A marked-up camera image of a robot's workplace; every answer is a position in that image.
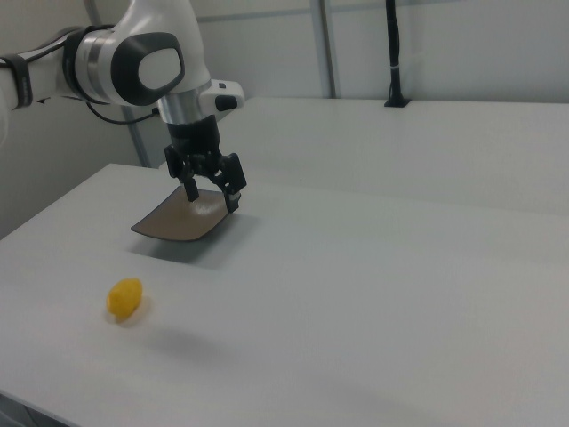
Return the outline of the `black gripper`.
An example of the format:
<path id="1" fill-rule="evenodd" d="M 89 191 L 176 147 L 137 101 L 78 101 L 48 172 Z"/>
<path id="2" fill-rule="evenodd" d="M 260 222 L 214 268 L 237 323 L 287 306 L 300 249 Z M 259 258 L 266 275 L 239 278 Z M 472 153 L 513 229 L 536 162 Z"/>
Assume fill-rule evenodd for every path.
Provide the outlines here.
<path id="1" fill-rule="evenodd" d="M 227 210 L 235 212 L 247 181 L 238 155 L 222 156 L 220 153 L 220 132 L 215 115 L 191 124 L 168 124 L 167 128 L 172 140 L 164 149 L 168 173 L 184 187 L 188 201 L 199 198 L 194 171 L 214 173 L 212 183 L 221 190 Z"/>

